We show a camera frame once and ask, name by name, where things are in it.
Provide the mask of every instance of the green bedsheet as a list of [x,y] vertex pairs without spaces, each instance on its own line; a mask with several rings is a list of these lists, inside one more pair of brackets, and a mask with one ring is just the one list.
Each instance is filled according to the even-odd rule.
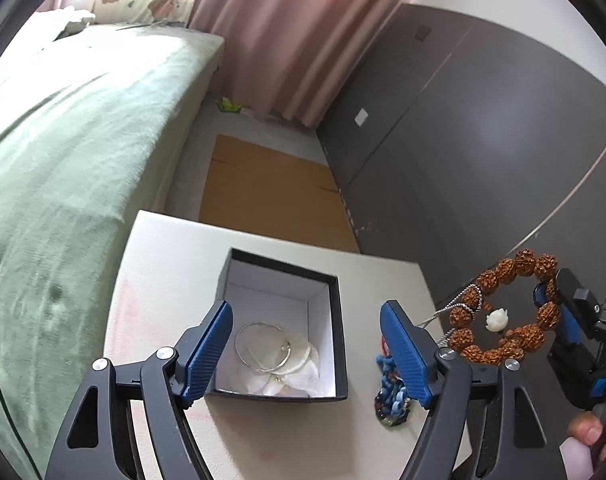
[[[100,357],[131,225],[153,206],[222,38],[90,27],[0,87],[0,387],[44,474]],[[0,447],[35,478],[0,405]]]

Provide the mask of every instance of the cardboard box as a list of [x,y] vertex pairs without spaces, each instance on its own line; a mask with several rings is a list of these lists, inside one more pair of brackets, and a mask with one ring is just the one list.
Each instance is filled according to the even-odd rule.
[[[232,306],[234,327],[208,393],[280,402],[347,399],[345,341],[336,276],[232,249],[219,279],[217,299]],[[292,388],[285,396],[243,391],[240,372],[247,365],[238,356],[235,341],[239,330],[257,321],[296,332],[314,345],[320,364],[318,396]]]
[[327,166],[219,135],[199,222],[359,253]]

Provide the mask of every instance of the metal screw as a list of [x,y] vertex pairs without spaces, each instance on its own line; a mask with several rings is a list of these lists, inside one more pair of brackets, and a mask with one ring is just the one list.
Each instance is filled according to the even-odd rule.
[[169,359],[174,355],[174,348],[171,346],[164,346],[163,348],[159,348],[157,350],[157,357],[159,359]]
[[521,364],[516,359],[506,359],[506,368],[515,372],[521,368]]
[[439,348],[439,357],[446,361],[452,361],[456,352],[452,348]]
[[92,363],[92,368],[97,372],[100,372],[101,370],[105,370],[108,364],[109,362],[107,361],[107,359],[105,357],[101,357],[100,359],[97,359]]

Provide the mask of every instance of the pillow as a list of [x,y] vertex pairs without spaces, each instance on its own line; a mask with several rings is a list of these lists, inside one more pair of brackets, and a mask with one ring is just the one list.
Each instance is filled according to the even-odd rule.
[[187,26],[194,0],[80,0],[74,6],[96,15],[96,23],[180,23]]

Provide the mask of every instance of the white table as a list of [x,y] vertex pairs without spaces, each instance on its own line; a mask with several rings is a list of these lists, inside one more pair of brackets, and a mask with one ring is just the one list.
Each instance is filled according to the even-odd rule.
[[[114,364],[145,360],[198,325],[215,300],[230,248],[338,276],[349,378],[347,400],[281,404],[206,396],[187,419],[217,480],[398,479],[425,421],[379,423],[379,308],[398,300],[414,322],[433,313],[418,265],[342,253],[141,212],[120,265],[104,354]],[[438,323],[430,333],[442,334]],[[132,404],[145,477],[161,479],[141,402]],[[470,454],[467,432],[458,463]]]

